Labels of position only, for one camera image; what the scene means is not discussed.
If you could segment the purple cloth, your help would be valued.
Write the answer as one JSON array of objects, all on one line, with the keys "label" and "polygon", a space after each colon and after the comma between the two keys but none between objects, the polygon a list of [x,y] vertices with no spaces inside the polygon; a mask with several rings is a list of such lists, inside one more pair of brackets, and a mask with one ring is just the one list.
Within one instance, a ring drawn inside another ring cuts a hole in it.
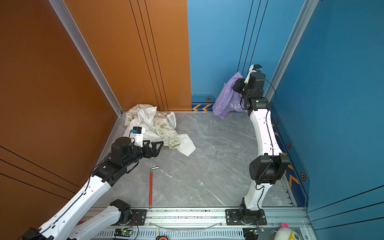
[{"label": "purple cloth", "polygon": [[233,86],[236,81],[242,77],[242,74],[237,72],[227,83],[224,84],[219,97],[213,105],[213,113],[215,116],[223,120],[229,112],[246,112],[241,103],[241,94],[233,90]]}]

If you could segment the white cloth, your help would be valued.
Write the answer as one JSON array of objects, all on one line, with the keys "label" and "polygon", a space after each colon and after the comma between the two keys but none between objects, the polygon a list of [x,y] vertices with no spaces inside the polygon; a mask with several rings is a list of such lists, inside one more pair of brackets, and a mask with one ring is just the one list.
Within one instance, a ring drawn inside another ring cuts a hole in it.
[{"label": "white cloth", "polygon": [[128,110],[125,116],[126,131],[137,146],[144,140],[163,141],[171,150],[178,150],[187,157],[196,150],[196,146],[187,134],[176,131],[177,119],[173,112],[166,113],[148,104],[138,104]]}]

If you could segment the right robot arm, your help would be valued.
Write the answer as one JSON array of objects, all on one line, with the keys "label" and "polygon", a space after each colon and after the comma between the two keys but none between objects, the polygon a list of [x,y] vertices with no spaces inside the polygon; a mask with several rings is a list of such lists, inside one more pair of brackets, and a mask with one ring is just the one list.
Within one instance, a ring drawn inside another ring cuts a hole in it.
[{"label": "right robot arm", "polygon": [[270,102],[264,97],[265,81],[265,74],[251,70],[233,87],[244,98],[244,107],[255,129],[259,155],[249,165],[252,182],[248,193],[237,210],[226,211],[228,225],[266,225],[263,201],[290,164],[290,158],[283,154],[273,131]]}]

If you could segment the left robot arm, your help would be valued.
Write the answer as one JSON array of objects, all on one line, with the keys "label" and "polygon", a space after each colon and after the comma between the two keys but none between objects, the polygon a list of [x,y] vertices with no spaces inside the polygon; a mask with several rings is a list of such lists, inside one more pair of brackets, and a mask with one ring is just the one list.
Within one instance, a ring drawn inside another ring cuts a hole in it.
[{"label": "left robot arm", "polygon": [[100,214],[79,225],[81,218],[94,203],[111,189],[125,174],[129,174],[141,159],[157,157],[163,142],[145,140],[136,146],[129,137],[120,137],[111,151],[95,166],[85,185],[51,219],[38,229],[29,228],[22,240],[90,240],[112,224],[134,224],[131,206],[115,200]]}]

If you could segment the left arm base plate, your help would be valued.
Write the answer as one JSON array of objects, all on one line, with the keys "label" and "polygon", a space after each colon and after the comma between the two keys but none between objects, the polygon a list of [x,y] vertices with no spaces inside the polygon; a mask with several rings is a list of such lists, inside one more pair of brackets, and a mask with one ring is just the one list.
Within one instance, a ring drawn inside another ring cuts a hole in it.
[{"label": "left arm base plate", "polygon": [[117,226],[143,226],[146,221],[147,210],[123,210],[118,222],[115,223]]}]

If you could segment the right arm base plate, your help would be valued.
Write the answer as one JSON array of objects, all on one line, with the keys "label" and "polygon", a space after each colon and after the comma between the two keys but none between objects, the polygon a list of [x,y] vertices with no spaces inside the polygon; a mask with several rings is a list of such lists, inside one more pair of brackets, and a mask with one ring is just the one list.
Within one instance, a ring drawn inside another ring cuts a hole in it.
[{"label": "right arm base plate", "polygon": [[257,211],[226,209],[225,214],[228,226],[266,226],[268,224],[263,209]]}]

